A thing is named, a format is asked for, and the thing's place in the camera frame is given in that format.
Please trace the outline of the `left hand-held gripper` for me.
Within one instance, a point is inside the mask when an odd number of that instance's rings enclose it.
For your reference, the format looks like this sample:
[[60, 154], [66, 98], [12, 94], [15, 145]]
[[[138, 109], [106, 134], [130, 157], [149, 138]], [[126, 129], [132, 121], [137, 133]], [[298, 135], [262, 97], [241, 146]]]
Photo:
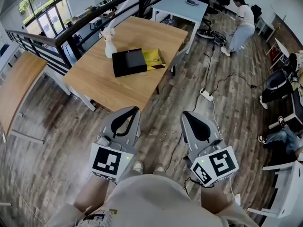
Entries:
[[122, 108], [104, 119], [97, 142], [92, 143], [89, 166], [95, 176], [118, 182], [134, 157], [140, 136], [141, 111], [137, 106]]

